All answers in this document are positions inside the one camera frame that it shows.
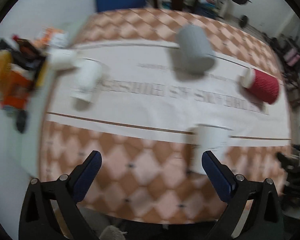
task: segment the gray cup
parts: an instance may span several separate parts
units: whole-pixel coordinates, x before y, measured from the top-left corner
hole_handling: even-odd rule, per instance
[[[215,64],[215,54],[205,32],[196,25],[186,25],[176,35],[185,62],[184,70],[191,74],[204,74]]]

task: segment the screw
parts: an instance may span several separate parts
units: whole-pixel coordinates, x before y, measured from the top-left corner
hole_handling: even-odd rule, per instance
[[[236,178],[238,181],[244,181],[244,176],[241,175],[241,174],[237,174],[237,175],[235,176],[235,178]]]
[[[273,180],[272,180],[271,178],[267,178],[267,179],[266,179],[266,182],[267,182],[268,184],[270,184],[270,185],[273,184]]]
[[[68,179],[68,175],[67,174],[62,174],[60,177],[59,177],[60,180],[64,181],[66,179]]]
[[[32,185],[36,184],[38,182],[38,179],[34,178],[34,179],[31,179],[30,183]]]

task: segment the pink item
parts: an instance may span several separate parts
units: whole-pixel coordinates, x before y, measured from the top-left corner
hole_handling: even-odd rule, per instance
[[[292,66],[295,65],[295,63],[297,63],[297,62],[299,61],[299,59],[300,59],[300,55],[297,54],[297,55],[295,55],[295,57],[293,57],[287,64],[288,64],[290,67],[292,67]]]
[[[296,48],[291,48],[291,49],[283,56],[283,58],[284,58],[284,60],[285,60],[286,62],[288,62],[289,60],[292,59],[293,56],[296,55],[296,53],[297,53]]]
[[[279,81],[274,76],[249,68],[241,85],[260,100],[273,104],[279,96]]]

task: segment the gray fabric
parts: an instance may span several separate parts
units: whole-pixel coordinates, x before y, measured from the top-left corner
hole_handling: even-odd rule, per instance
[[[215,64],[215,53],[205,32],[196,25],[186,25],[176,36],[184,60],[184,70],[204,74]]]
[[[102,213],[85,207],[81,207],[79,210],[97,236],[100,236],[103,230],[111,225],[108,217]]]
[[[103,230],[99,238],[100,240],[125,240],[124,234],[115,226],[108,226]]]

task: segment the white wall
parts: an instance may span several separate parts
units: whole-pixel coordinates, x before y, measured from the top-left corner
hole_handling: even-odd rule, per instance
[[[280,34],[282,33],[286,37],[292,37],[293,39],[296,38],[296,36],[299,36],[299,39],[297,41],[298,46],[300,47],[300,19],[298,16],[293,12],[292,17],[289,18],[289,21],[286,23],[286,25],[282,28],[280,31]]]
[[[249,24],[256,29],[265,32],[268,36],[275,35],[281,22],[285,20],[291,8],[284,0],[250,0],[252,3],[238,5],[233,3],[235,17],[246,15]]]
[[[94,12],[94,0],[19,0],[0,24],[0,37],[13,33],[33,38],[43,26],[60,26]],[[8,157],[8,132],[12,120],[0,110],[0,223],[18,239],[18,223],[29,176]]]
[[[249,17],[249,24],[256,29],[274,36],[280,23],[290,12],[284,0],[251,0],[252,3],[238,5],[232,2],[229,13],[237,18]]]
[[[33,39],[42,27],[60,26],[95,12],[95,0],[19,0],[0,24],[0,38]]]

